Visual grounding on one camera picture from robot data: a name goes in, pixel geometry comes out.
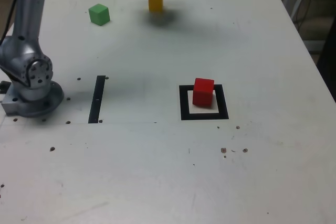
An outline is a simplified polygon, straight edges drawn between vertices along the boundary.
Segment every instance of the yellow cube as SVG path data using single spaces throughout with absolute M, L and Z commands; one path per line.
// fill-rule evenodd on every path
M 150 12 L 162 12 L 163 0 L 148 0 L 148 7 Z

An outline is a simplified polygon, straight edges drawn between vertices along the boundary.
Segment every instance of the cable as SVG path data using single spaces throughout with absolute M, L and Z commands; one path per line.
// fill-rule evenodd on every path
M 309 7 L 310 7 L 311 0 L 309 0 L 309 3 L 308 3 L 308 6 L 307 6 L 305 15 L 303 16 L 303 19 L 301 20 L 301 23 L 299 23 L 299 22 L 298 22 L 298 14 L 299 14 L 300 7 L 301 7 L 302 2 L 303 2 L 303 0 L 300 2 L 300 5 L 299 5 L 298 10 L 297 10 L 297 12 L 296 12 L 296 24 L 298 25 L 298 33 L 300 33 L 300 28 L 301 28 L 303 22 L 306 20 L 306 17 L 307 17 L 307 14 L 308 14 L 308 10 L 309 10 Z
M 9 11 L 9 14 L 8 14 L 5 30 L 4 30 L 4 33 L 3 33 L 2 37 L 1 37 L 1 40 L 0 40 L 0 46 L 1 46 L 2 42 L 4 41 L 4 39 L 5 39 L 5 37 L 8 33 L 9 25 L 11 24 L 12 15 L 13 15 L 13 11 L 14 11 L 14 8 L 15 8 L 15 4 L 16 4 L 16 0 L 13 0 L 12 6 L 10 7 L 10 11 Z

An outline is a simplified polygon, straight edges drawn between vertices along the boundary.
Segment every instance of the black tape strip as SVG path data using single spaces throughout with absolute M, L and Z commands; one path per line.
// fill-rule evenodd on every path
M 93 93 L 89 123 L 98 123 L 101 101 L 104 93 L 105 76 L 97 76 Z

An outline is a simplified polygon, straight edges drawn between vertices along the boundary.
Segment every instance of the floor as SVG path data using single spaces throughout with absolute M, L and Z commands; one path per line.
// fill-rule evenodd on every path
M 302 20 L 309 0 L 302 2 L 298 20 Z M 5 28 L 12 0 L 0 0 L 0 33 Z M 301 26 L 300 35 L 304 40 L 325 40 L 336 14 L 336 0 L 311 0 L 306 20 Z

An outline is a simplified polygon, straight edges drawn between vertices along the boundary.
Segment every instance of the table surface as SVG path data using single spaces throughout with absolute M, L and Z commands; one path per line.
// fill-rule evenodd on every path
M 0 222 L 335 223 L 336 106 L 281 0 L 164 7 L 46 0 L 40 44 L 71 100 L 0 110 Z M 103 123 L 88 124 L 98 75 Z M 229 120 L 181 121 L 195 78 L 222 84 Z

